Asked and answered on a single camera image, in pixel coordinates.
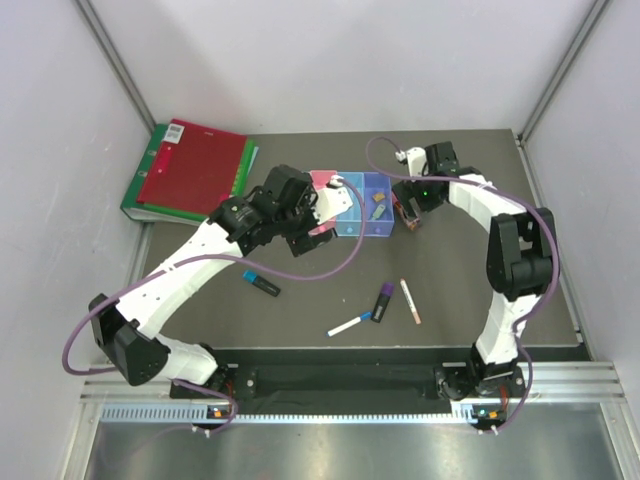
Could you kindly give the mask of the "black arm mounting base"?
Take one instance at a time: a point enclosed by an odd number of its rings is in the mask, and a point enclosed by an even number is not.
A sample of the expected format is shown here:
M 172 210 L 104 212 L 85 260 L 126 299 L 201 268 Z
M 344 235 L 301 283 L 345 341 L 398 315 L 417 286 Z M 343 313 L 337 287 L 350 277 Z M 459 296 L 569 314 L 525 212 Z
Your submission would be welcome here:
M 223 349 L 221 369 L 206 388 L 227 394 L 242 414 L 446 413 L 436 371 L 461 368 L 471 347 L 322 347 Z M 524 391 L 521 369 L 513 381 L 486 394 Z

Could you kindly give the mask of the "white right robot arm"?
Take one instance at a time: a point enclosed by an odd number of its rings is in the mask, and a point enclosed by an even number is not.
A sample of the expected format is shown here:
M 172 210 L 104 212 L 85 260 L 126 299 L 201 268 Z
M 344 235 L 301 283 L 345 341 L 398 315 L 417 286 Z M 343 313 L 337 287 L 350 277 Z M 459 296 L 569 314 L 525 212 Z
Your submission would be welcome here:
M 409 173 L 393 187 L 395 208 L 407 224 L 415 226 L 421 214 L 450 204 L 488 234 L 486 275 L 493 293 L 484 329 L 465 365 L 441 367 L 436 378 L 451 400 L 490 395 L 515 379 L 524 317 L 552 284 L 553 215 L 498 194 L 479 170 L 460 165 L 449 142 L 396 150 L 395 157 Z

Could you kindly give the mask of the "purple plastic drawer box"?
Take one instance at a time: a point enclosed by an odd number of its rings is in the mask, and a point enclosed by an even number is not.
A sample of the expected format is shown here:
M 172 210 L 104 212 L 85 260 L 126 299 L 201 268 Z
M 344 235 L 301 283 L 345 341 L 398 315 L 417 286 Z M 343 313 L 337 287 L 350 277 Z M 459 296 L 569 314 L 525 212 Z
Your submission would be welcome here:
M 390 178 L 376 172 L 364 173 L 366 210 L 365 235 L 389 237 L 395 225 Z

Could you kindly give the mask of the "light green highlighter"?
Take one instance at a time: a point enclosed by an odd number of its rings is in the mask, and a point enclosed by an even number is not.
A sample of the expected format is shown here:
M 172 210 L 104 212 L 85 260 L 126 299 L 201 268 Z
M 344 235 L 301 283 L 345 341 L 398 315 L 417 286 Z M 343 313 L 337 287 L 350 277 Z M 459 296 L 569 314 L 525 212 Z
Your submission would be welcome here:
M 379 221 L 381 220 L 387 211 L 387 207 L 384 204 L 378 205 L 371 214 L 371 221 Z

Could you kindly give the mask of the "green ring binder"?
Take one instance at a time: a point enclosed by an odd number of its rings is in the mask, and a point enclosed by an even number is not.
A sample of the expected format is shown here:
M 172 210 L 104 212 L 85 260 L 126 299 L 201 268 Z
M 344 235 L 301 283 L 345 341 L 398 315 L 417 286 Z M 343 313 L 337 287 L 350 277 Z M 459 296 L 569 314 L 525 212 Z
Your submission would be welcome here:
M 159 124 L 121 210 L 133 221 L 199 225 L 244 192 L 258 150 L 245 135 L 179 119 Z

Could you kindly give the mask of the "pink-capped marker tube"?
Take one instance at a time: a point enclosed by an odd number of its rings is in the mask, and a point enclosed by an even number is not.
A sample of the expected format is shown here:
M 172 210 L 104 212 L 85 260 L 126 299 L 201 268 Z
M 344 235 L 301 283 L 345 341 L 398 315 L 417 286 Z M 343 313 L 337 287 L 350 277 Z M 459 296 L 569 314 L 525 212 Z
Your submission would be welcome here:
M 406 210 L 397 198 L 394 198 L 393 205 L 397 215 L 410 231 L 415 231 L 420 227 L 420 218 Z

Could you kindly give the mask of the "light blue drawer box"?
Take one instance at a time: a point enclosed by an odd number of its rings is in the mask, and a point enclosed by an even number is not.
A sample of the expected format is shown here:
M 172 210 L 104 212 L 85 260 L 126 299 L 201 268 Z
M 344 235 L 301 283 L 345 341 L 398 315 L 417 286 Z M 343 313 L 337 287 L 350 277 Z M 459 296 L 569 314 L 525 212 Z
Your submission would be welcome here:
M 365 200 L 364 174 L 362 172 L 340 171 L 338 175 L 352 184 L 361 199 Z M 335 230 L 338 237 L 357 237 L 361 230 L 362 212 L 356 195 L 351 189 L 347 189 L 347 192 L 350 195 L 353 206 L 348 211 L 336 217 Z

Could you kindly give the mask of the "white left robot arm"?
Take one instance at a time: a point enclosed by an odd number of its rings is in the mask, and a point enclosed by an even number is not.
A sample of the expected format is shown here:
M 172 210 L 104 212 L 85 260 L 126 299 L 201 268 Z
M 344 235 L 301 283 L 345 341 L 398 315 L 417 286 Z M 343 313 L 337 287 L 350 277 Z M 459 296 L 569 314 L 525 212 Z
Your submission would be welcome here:
M 311 231 L 350 208 L 343 180 L 316 189 L 310 174 L 280 165 L 246 196 L 232 196 L 151 274 L 91 320 L 98 346 L 131 386 L 157 377 L 185 380 L 205 396 L 226 387 L 211 349 L 162 335 L 170 317 L 209 280 L 277 236 L 300 256 L 327 243 Z

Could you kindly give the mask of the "pink plastic drawer box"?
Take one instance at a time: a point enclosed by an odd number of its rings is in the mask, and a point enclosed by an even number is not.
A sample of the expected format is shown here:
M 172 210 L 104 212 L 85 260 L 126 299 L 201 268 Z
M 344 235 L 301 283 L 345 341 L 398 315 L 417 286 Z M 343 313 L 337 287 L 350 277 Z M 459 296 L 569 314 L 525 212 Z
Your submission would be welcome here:
M 309 234 L 311 236 L 318 236 L 321 233 L 325 233 L 335 228 L 336 226 L 336 217 L 328 217 L 326 214 L 326 210 L 328 208 L 328 200 L 325 195 L 325 189 L 327 188 L 327 184 L 331 181 L 332 177 L 337 174 L 336 170 L 311 170 L 310 176 L 312 179 L 313 187 L 316 192 L 319 194 L 319 199 L 317 202 L 317 209 L 321 213 L 320 223 L 315 229 L 311 230 Z

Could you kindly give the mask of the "red ring binder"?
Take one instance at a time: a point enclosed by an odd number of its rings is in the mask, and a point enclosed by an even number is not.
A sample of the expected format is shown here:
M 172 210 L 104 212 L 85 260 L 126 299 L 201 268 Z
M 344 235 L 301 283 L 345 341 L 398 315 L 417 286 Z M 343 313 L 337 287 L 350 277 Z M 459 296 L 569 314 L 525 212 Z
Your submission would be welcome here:
M 174 119 L 167 126 L 138 200 L 208 214 L 231 194 L 248 138 Z

